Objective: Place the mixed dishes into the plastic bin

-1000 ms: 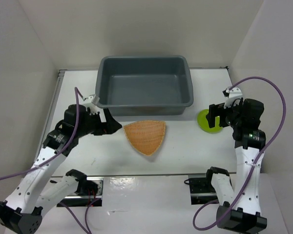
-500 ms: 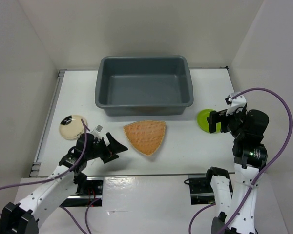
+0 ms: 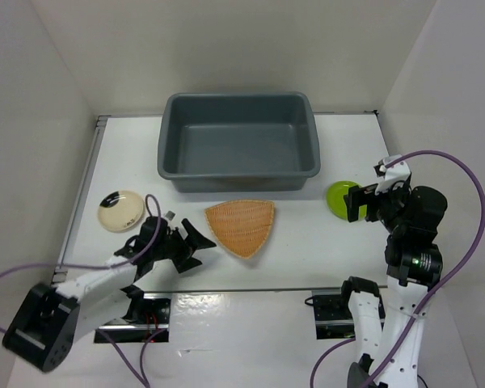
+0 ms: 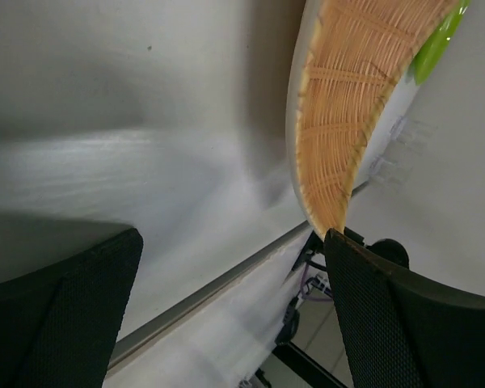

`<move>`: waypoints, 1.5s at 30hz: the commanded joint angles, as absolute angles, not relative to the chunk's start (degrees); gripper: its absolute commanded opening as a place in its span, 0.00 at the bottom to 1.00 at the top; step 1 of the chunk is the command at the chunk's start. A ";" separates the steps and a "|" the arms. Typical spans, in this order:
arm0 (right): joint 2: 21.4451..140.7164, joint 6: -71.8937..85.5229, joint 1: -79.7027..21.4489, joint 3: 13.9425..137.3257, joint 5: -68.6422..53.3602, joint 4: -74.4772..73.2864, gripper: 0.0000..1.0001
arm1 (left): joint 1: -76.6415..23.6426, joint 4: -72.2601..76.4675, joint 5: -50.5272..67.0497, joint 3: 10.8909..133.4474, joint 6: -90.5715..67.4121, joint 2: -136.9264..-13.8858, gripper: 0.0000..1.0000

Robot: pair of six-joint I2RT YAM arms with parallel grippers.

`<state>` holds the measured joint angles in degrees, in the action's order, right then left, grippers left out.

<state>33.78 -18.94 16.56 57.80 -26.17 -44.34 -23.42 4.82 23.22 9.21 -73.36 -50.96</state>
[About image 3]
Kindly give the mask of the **orange woven triangular basket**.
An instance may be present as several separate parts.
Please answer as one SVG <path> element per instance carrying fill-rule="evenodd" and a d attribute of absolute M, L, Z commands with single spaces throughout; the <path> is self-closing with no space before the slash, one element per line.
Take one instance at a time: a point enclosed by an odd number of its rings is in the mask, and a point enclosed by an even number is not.
<path fill-rule="evenodd" d="M 216 240 L 231 254 L 250 259 L 271 233 L 275 205 L 270 200 L 230 200 L 204 210 Z"/>

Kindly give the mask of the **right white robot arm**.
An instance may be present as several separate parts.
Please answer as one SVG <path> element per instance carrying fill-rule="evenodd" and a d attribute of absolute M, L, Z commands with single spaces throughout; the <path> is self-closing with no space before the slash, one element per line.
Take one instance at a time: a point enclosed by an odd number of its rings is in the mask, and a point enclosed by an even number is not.
<path fill-rule="evenodd" d="M 448 202 L 436 189 L 398 181 L 376 193 L 373 185 L 349 189 L 344 201 L 348 220 L 361 207 L 367 221 L 388 230 L 387 305 L 381 307 L 378 285 L 351 276 L 338 298 L 341 314 L 352 318 L 357 347 L 347 377 L 349 387 L 416 387 L 427 308 L 422 299 L 441 279 L 443 260 L 433 242 Z"/>

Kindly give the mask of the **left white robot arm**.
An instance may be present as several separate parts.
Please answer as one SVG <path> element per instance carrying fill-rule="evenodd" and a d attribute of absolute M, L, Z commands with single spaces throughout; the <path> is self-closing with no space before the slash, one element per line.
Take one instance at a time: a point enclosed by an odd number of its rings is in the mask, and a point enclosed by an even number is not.
<path fill-rule="evenodd" d="M 188 219 L 172 228 L 165 217 L 149 216 L 101 270 L 50 286 L 34 285 L 2 338 L 2 346 L 39 371 L 59 366 L 72 345 L 115 319 L 135 323 L 145 313 L 145 293 L 136 283 L 161 260 L 183 273 L 200 266 L 194 254 L 214 248 Z"/>

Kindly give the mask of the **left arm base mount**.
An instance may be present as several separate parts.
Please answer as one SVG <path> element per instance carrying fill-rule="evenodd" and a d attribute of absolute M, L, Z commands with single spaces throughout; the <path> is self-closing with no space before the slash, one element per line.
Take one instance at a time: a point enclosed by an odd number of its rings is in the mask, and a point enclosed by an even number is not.
<path fill-rule="evenodd" d="M 116 318 L 99 330 L 117 344 L 143 344 L 151 336 L 152 343 L 167 343 L 170 318 L 171 295 L 146 293 L 130 318 Z"/>

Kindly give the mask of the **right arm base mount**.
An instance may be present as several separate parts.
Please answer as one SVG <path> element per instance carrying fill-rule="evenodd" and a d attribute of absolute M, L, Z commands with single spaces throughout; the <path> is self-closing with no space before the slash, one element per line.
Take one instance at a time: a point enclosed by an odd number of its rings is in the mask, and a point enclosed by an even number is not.
<path fill-rule="evenodd" d="M 355 337 L 352 315 L 339 289 L 313 290 L 304 300 L 313 310 L 316 338 L 337 340 Z"/>

